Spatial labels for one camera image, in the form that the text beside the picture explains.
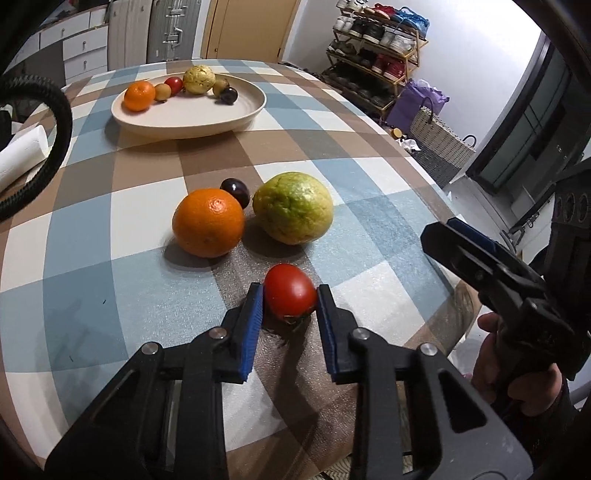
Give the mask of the person's right hand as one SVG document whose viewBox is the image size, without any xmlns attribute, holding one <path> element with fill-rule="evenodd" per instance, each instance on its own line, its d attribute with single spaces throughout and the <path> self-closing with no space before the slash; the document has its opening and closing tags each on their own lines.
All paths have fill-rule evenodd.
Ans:
<svg viewBox="0 0 591 480">
<path fill-rule="evenodd" d="M 488 333 L 477 357 L 472 386 L 490 404 L 499 395 L 517 402 L 526 416 L 537 416 L 547 411 L 559 398 L 563 378 L 558 366 L 553 363 L 545 370 L 517 376 L 519 369 L 510 367 L 499 356 L 497 345 L 501 317 L 489 312 L 477 319 L 478 327 Z"/>
</svg>

